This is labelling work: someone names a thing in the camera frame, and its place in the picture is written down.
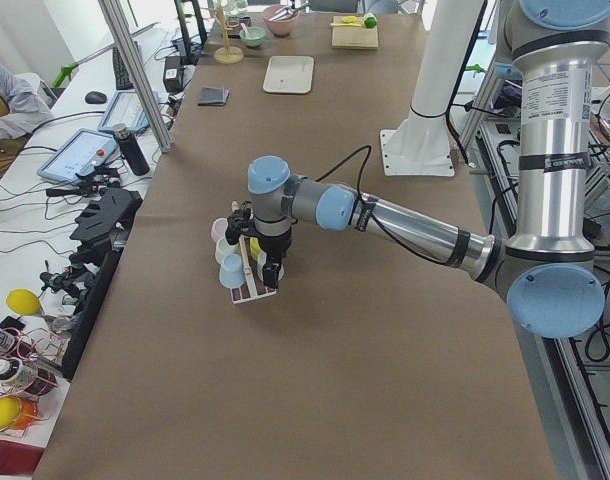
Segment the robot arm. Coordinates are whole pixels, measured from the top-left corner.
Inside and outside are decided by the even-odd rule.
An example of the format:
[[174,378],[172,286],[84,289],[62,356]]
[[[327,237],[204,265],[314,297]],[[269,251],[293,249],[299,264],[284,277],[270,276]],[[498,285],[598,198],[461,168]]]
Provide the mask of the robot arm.
[[608,50],[610,1],[514,1],[498,47],[522,77],[516,229],[508,239],[480,236],[362,192],[290,172],[277,156],[248,169],[249,235],[276,288],[294,221],[326,230],[353,227],[385,236],[431,263],[459,268],[506,302],[512,319],[545,338],[594,326],[605,308],[583,234],[590,168],[593,64]]

